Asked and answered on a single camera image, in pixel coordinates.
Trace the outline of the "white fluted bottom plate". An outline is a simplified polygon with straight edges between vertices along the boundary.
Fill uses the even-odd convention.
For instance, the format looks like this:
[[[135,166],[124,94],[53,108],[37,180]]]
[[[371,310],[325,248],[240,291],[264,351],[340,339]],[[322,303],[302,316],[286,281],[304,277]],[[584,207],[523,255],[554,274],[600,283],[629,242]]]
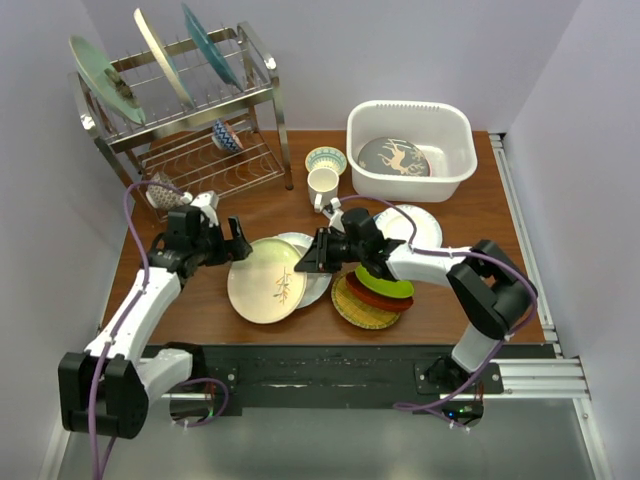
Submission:
[[[285,232],[278,234],[277,237],[295,247],[301,255],[306,253],[313,242],[313,238],[310,235],[299,232]],[[328,289],[331,280],[331,274],[308,274],[306,288],[297,308],[305,308],[319,300]]]

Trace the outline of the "cream leaf pattern plate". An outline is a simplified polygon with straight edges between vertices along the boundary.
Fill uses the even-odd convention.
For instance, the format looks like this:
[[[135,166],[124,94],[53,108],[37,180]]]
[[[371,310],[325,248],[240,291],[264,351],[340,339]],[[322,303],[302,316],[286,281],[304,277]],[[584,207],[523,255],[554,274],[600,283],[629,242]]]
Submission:
[[[307,276],[294,270],[301,259],[298,250],[280,238],[251,243],[252,253],[232,263],[227,294],[233,309],[245,320],[268,325],[277,323],[299,306]]]

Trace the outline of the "white paper plate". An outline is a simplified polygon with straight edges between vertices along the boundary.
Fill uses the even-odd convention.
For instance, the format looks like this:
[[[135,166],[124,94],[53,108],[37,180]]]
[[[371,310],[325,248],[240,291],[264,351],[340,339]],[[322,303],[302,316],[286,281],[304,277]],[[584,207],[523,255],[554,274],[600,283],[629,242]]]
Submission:
[[[416,232],[412,242],[414,247],[424,250],[441,247],[443,240],[442,230],[433,215],[415,205],[401,204],[397,208],[413,220],[416,229],[413,229],[407,218],[396,209],[387,208],[375,217],[376,226],[385,238],[409,242],[413,232]]]

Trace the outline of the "grey reindeer plate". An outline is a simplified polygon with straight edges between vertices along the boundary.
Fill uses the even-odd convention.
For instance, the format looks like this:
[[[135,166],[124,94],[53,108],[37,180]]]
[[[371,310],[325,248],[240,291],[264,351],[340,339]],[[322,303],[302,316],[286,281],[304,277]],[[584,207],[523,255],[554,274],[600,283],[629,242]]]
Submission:
[[[357,165],[376,174],[429,177],[431,166],[425,154],[413,143],[396,138],[379,137],[360,150]]]

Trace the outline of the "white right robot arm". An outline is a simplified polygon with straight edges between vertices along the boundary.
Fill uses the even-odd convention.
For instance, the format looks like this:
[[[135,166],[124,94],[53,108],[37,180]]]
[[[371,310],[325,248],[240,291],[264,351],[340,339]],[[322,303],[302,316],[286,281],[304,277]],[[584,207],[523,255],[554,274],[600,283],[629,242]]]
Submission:
[[[387,238],[364,208],[340,215],[340,228],[319,228],[295,270],[335,273],[359,263],[372,276],[451,288],[469,326],[446,357],[425,373],[451,393],[466,393],[508,337],[536,316],[538,293],[493,241],[471,247],[420,249],[404,239]]]

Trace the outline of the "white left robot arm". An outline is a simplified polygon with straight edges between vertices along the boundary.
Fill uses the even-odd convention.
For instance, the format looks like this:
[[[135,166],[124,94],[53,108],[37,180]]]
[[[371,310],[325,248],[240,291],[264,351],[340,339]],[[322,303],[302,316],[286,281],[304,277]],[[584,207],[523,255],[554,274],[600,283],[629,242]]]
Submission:
[[[164,232],[143,254],[125,300],[108,325],[80,353],[58,366],[63,427],[72,432],[133,439],[149,408],[172,388],[200,390],[207,380],[201,346],[167,343],[151,360],[142,355],[151,334],[186,282],[201,267],[224,265],[252,252],[240,220],[228,219],[231,236],[201,208],[170,211]]]

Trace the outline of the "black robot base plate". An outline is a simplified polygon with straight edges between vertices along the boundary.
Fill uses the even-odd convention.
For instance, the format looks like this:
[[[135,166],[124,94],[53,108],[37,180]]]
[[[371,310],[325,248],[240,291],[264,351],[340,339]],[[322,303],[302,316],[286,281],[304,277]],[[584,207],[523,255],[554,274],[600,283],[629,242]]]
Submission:
[[[446,347],[421,345],[197,346],[194,377],[213,377],[230,392],[229,415],[247,408],[389,409],[426,404],[476,385],[500,393],[497,364],[473,379]]]

